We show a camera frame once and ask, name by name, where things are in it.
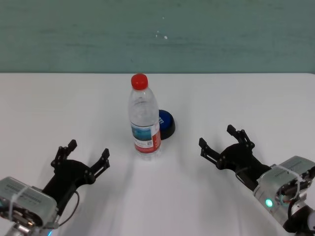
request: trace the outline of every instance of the bottle label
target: bottle label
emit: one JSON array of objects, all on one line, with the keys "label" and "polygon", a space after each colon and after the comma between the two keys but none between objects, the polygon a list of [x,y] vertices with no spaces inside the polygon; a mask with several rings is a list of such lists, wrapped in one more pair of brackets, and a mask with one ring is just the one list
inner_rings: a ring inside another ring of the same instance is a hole
[{"label": "bottle label", "polygon": [[137,126],[131,123],[135,148],[142,153],[156,151],[161,145],[159,122],[151,126]]}]

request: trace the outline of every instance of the white table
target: white table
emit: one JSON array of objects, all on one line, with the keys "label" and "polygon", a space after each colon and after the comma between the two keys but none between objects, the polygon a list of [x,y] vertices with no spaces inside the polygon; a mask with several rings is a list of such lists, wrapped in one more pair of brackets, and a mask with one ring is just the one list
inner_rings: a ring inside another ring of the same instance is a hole
[{"label": "white table", "polygon": [[[235,143],[226,132],[233,124],[267,165],[296,154],[314,161],[315,75],[148,77],[159,107],[177,122],[153,161],[138,158],[132,144],[131,75],[0,74],[0,178],[44,187],[58,146],[76,139],[70,159],[91,165],[109,148],[111,167],[79,188],[77,212],[54,236],[289,235],[233,172],[200,156],[198,140],[221,152]],[[315,198],[308,202],[315,207]],[[1,220],[0,235],[9,226]]]}]

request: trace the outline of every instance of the green wall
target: green wall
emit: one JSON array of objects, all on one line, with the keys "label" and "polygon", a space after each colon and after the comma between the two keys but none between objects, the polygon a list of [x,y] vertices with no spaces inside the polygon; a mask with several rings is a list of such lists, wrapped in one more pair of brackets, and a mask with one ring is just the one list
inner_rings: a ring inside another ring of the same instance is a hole
[{"label": "green wall", "polygon": [[315,0],[0,0],[0,72],[314,73]]}]

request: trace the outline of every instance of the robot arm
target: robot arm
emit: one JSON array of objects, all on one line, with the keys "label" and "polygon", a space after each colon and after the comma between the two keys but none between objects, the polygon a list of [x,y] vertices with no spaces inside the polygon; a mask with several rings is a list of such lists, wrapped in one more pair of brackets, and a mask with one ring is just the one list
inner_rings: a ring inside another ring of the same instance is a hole
[{"label": "robot arm", "polygon": [[0,180],[0,216],[15,224],[6,236],[47,236],[59,227],[58,221],[78,187],[93,184],[109,168],[109,151],[92,166],[68,160],[77,147],[72,140],[68,147],[59,147],[52,161],[55,175],[43,190],[7,177]]},{"label": "robot arm", "polygon": [[261,164],[252,154],[254,143],[244,130],[227,131],[238,143],[221,154],[200,138],[201,156],[219,170],[230,169],[267,211],[290,233],[315,234],[315,212],[305,204],[306,191],[315,177],[315,163],[295,156],[280,165]]}]

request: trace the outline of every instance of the plastic water bottle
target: plastic water bottle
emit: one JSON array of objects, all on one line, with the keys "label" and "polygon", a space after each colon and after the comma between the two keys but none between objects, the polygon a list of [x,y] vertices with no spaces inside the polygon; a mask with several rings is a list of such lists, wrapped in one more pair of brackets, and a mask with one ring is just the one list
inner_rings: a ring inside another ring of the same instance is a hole
[{"label": "plastic water bottle", "polygon": [[161,144],[158,103],[148,87],[146,75],[134,75],[131,85],[133,90],[129,97],[128,113],[134,146],[140,153],[156,152]]}]

